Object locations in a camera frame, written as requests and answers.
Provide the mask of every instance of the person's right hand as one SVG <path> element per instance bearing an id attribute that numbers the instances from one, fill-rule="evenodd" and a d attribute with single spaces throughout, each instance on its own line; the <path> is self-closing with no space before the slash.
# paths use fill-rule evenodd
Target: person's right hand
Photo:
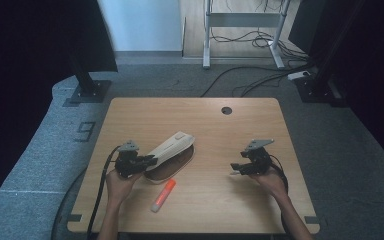
<path id="1" fill-rule="evenodd" d="M 288 195 L 283 180 L 272 167 L 270 167 L 265 174 L 252 174 L 249 175 L 249 177 L 257 181 L 270 195 L 276 199 Z"/>

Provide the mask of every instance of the power strip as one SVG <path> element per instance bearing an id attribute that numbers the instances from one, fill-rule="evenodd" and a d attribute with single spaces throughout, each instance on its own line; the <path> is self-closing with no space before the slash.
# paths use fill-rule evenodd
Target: power strip
<path id="1" fill-rule="evenodd" d="M 292 81 L 299 78 L 309 77 L 311 74 L 308 71 L 291 73 L 288 75 L 288 80 Z"/>

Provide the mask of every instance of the wooden board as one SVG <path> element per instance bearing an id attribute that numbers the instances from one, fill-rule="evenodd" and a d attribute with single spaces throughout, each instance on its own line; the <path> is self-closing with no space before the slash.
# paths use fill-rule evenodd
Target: wooden board
<path id="1" fill-rule="evenodd" d="M 230 107 L 225 115 L 221 109 Z M 231 176 L 230 163 L 248 163 L 240 152 L 252 139 L 274 139 L 265 148 L 282 163 L 289 195 L 304 220 L 313 205 L 279 103 L 272 98 L 116 98 L 111 102 L 69 222 L 85 232 L 105 160 L 128 140 L 146 155 L 177 131 L 195 136 L 195 156 L 174 179 L 177 185 L 158 213 L 150 207 L 164 184 L 139 179 L 120 210 L 120 232 L 282 233 L 274 199 L 247 176 Z M 98 232 L 105 214 L 106 190 L 93 225 Z M 307 224 L 310 232 L 318 224 Z"/>

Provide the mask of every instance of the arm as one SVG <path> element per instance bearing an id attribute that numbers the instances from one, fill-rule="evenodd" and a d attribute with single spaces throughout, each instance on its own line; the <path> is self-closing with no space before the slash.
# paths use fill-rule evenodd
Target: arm
<path id="1" fill-rule="evenodd" d="M 266 191 L 268 191 L 270 195 L 274 197 L 279 205 L 280 211 L 282 211 L 285 223 L 295 239 L 313 239 L 292 205 L 291 199 L 286 192 L 285 185 L 276 170 L 270 168 L 264 175 L 255 174 L 250 175 L 250 177 L 256 180 Z"/>
<path id="2" fill-rule="evenodd" d="M 141 176 L 142 174 L 134 174 L 130 178 L 124 179 L 115 169 L 107 174 L 108 203 L 98 240 L 117 239 L 120 205 L 130 194 L 133 184 Z"/>

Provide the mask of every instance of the orange marker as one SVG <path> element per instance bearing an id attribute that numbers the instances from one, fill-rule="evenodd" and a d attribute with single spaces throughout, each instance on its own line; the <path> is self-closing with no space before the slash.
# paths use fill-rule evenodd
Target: orange marker
<path id="1" fill-rule="evenodd" d="M 175 185 L 176 181 L 174 181 L 174 179 L 168 180 L 167 184 L 164 186 L 164 189 L 161 191 L 160 195 L 158 195 L 157 199 L 155 199 L 155 202 L 152 204 L 151 211 L 158 212 L 158 210 L 160 210 L 161 206 L 163 205 L 164 201 L 166 200 Z"/>

